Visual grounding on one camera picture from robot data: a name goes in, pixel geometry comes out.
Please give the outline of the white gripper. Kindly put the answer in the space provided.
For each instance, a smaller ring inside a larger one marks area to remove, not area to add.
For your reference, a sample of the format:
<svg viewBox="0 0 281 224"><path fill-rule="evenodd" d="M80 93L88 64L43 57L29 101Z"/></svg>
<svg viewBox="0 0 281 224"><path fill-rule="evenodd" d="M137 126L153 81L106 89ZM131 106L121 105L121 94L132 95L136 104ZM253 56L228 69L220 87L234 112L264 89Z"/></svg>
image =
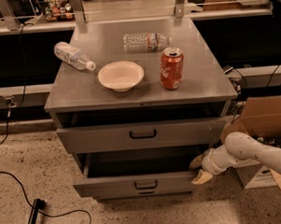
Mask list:
<svg viewBox="0 0 281 224"><path fill-rule="evenodd" d="M198 155L190 163L189 169L196 170L202 165L197 176L192 179L192 185L201 185L212 179L214 175L225 171L222 163L225 161L225 153L221 149L208 149L203 155Z"/></svg>

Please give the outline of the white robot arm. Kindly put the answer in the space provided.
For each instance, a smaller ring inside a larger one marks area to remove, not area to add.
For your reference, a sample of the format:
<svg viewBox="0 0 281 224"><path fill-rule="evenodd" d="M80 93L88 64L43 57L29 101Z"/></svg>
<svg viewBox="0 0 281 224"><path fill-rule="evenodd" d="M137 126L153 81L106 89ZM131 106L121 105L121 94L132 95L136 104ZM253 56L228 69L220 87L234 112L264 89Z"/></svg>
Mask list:
<svg viewBox="0 0 281 224"><path fill-rule="evenodd" d="M221 174L230 167L238 168L249 161L267 166L281 188L281 148L265 145L241 132L230 133L221 146L207 149L192 160L189 169L196 170L199 167L199 171L191 184L206 183L214 175Z"/></svg>

